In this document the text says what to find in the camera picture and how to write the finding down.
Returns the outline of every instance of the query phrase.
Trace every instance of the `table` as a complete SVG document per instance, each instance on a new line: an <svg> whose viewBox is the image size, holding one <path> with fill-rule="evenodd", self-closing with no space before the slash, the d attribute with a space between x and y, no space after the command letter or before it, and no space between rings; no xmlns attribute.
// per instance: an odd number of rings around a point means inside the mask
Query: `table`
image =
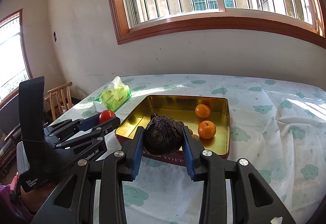
<svg viewBox="0 0 326 224"><path fill-rule="evenodd" d="M298 224L306 223L326 193L326 92L286 81L222 75L143 75L121 78L132 97L116 111L121 121L149 94L225 97L229 101L229 159L247 158L284 202ZM93 99L106 84L56 122L96 114ZM114 133L108 151L120 149ZM128 224L198 223L203 183L185 167L143 157L134 182L123 185ZM96 189L98 203L99 188ZM98 221L95 205L95 222ZM231 213L228 211L229 223Z"/></svg>

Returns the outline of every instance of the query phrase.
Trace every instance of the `person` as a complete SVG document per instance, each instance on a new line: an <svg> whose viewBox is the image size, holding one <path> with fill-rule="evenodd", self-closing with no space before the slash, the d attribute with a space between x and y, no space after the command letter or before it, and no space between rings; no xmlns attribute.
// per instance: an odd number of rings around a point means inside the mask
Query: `person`
<svg viewBox="0 0 326 224"><path fill-rule="evenodd" d="M17 175L9 185L0 184L1 223L29 224L56 184L47 182L26 193L17 181Z"/></svg>

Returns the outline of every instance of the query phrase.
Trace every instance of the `orange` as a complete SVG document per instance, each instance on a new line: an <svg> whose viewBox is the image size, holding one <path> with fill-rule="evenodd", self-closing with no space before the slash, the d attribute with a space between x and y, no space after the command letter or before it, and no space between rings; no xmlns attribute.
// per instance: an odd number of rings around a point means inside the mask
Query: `orange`
<svg viewBox="0 0 326 224"><path fill-rule="evenodd" d="M211 113L211 110L205 104L199 104L195 108L195 113L197 116L199 116L201 118L207 118L209 116L209 114Z"/></svg>
<svg viewBox="0 0 326 224"><path fill-rule="evenodd" d="M203 139L210 139L216 133L216 126L213 122L205 120L198 126L198 134Z"/></svg>

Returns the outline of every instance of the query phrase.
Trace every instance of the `metal screw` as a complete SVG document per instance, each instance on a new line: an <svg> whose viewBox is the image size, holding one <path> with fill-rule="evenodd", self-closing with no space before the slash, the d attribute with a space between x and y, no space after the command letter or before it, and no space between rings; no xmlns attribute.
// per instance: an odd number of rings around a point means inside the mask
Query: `metal screw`
<svg viewBox="0 0 326 224"><path fill-rule="evenodd" d="M84 166L86 164L87 164L87 161L85 159L81 159L81 160L78 161L79 166Z"/></svg>
<svg viewBox="0 0 326 224"><path fill-rule="evenodd" d="M240 159L239 163L243 166L247 166L249 162L246 159Z"/></svg>
<svg viewBox="0 0 326 224"><path fill-rule="evenodd" d="M211 153L210 150L203 150L203 155L204 155L204 156L211 156L212 153Z"/></svg>
<svg viewBox="0 0 326 224"><path fill-rule="evenodd" d="M115 157L121 157L121 156L123 156L123 155L124 155L124 153L123 153L122 150L117 150L117 151L115 152Z"/></svg>

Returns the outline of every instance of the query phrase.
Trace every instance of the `purple sleeve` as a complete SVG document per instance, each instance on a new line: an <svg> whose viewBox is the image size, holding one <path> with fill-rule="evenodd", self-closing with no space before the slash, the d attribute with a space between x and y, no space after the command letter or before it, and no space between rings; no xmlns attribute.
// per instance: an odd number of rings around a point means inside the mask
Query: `purple sleeve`
<svg viewBox="0 0 326 224"><path fill-rule="evenodd" d="M28 224L34 217L22 200L10 190L10 185L0 185L0 212L0 218L11 223Z"/></svg>

